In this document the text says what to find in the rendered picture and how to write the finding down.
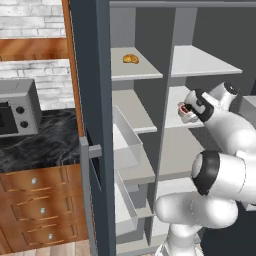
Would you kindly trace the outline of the grey microwave oven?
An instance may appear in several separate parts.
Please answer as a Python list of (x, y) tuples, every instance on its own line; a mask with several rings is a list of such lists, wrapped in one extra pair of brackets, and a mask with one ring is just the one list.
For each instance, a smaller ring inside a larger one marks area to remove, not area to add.
[(0, 138), (37, 134), (41, 119), (33, 79), (0, 80)]

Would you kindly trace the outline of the grey fridge shelf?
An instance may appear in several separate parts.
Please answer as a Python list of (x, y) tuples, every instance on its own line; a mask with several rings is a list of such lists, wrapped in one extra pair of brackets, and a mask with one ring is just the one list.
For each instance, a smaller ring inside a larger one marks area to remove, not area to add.
[(186, 86), (175, 86), (169, 88), (169, 96), (166, 112), (166, 128), (195, 128), (202, 127), (203, 123), (198, 120), (194, 123), (183, 123), (178, 115), (178, 104), (183, 102), (190, 90)]
[(193, 161), (203, 150), (187, 128), (168, 128), (164, 131), (159, 180), (189, 177)]
[(174, 47), (171, 67), (173, 78), (240, 73), (241, 69), (192, 45)]

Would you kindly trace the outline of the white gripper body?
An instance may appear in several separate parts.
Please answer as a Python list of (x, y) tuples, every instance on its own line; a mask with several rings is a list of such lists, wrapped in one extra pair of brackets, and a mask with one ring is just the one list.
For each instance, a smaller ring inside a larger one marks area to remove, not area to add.
[(191, 104), (194, 113), (198, 112), (199, 114), (202, 114), (204, 112), (202, 93), (202, 90), (195, 89), (190, 91), (185, 98), (185, 104)]

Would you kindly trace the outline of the red and white steak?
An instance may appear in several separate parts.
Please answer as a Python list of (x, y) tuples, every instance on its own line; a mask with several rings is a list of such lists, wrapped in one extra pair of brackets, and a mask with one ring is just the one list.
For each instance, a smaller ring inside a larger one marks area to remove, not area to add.
[(195, 123), (198, 121), (198, 117), (191, 110), (185, 107), (184, 102), (178, 103), (178, 115), (183, 123)]

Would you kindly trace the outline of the wooden wall shelf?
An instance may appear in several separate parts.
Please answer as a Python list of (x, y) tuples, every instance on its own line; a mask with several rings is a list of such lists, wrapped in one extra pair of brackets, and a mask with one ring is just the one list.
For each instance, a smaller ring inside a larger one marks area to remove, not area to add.
[(0, 61), (68, 58), (64, 38), (0, 39)]

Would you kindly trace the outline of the wooden side panel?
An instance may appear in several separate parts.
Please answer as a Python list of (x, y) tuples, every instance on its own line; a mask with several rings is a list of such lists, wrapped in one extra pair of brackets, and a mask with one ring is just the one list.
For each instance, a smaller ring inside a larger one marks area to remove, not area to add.
[(71, 72), (71, 79), (72, 79), (75, 109), (76, 109), (78, 135), (79, 137), (82, 137), (84, 136), (84, 124), (83, 124), (81, 105), (80, 105), (80, 91), (78, 86), (76, 56), (75, 56), (73, 31), (72, 31), (72, 24), (71, 24), (70, 0), (62, 0), (62, 9), (63, 9), (63, 15), (64, 15), (67, 49), (68, 49), (68, 56), (69, 56), (69, 63), (70, 63), (70, 72)]

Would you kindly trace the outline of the dark grey freezer door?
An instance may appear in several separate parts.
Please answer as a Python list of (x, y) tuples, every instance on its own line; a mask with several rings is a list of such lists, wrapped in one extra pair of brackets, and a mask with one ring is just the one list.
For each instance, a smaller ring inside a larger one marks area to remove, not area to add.
[(116, 256), (109, 0), (70, 0), (98, 256)]

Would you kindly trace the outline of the grey freezer door bin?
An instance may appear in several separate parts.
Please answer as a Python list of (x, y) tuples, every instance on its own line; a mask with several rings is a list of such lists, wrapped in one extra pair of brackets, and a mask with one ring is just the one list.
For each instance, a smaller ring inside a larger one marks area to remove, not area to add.
[(114, 169), (121, 170), (138, 166), (143, 143), (117, 107), (113, 107)]
[(114, 172), (116, 235), (124, 235), (137, 229), (138, 216), (123, 180)]

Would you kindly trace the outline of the grey freezer shelf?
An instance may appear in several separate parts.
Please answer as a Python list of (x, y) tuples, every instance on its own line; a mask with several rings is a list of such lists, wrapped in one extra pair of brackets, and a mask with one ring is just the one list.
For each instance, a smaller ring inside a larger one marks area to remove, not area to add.
[(147, 184), (155, 181), (155, 174), (142, 146), (141, 161), (138, 166), (117, 170), (126, 185)]
[[(126, 54), (134, 54), (139, 58), (138, 64), (124, 63)], [(135, 47), (111, 49), (111, 79), (113, 81), (128, 81), (140, 79), (159, 79), (160, 73)]]
[(112, 92), (112, 103), (123, 113), (137, 134), (157, 131), (147, 111), (133, 89)]

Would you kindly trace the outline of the wooden drawer front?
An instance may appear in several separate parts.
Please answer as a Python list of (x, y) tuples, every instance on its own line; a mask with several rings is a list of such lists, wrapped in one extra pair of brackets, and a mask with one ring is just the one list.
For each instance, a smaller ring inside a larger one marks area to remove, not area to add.
[(81, 187), (80, 165), (23, 170), (0, 174), (0, 193), (34, 193)]
[(87, 237), (84, 220), (65, 221), (64, 223), (43, 224), (22, 232), (28, 246), (49, 246), (75, 241)]
[[(13, 202), (11, 208), (18, 221), (45, 221), (84, 214), (83, 197), (80, 191), (66, 195), (47, 195), (19, 200)], [(41, 214), (41, 208), (46, 209), (44, 214)]]

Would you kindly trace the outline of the grey fridge freezer cabinet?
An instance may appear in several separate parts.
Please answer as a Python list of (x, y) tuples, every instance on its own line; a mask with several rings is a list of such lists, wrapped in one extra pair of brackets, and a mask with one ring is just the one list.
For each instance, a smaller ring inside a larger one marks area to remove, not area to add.
[[(195, 193), (189, 177), (159, 180), (169, 88), (210, 92), (223, 82), (237, 97), (229, 110), (256, 128), (256, 0), (110, 0), (110, 50), (135, 47), (160, 73), (159, 79), (113, 81), (112, 92), (133, 89), (156, 132), (137, 134), (155, 174), (155, 181), (126, 185), (138, 223), (135, 231), (116, 235), (116, 256), (153, 254), (165, 241), (169, 225), (155, 213), (156, 200), (171, 193)], [(192, 45), (232, 66), (240, 74), (173, 78), (175, 46)], [(203, 147), (218, 151), (204, 124), (187, 128)], [(195, 235), (197, 256), (256, 256), (256, 204), (239, 202), (236, 222), (222, 229), (202, 228)]]

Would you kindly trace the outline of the orange brown bread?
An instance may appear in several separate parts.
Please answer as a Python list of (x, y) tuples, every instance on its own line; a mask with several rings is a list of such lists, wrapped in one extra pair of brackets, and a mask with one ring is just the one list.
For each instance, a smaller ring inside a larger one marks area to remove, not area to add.
[(126, 55), (123, 56), (123, 62), (124, 63), (138, 64), (139, 63), (139, 58), (134, 54), (126, 54)]

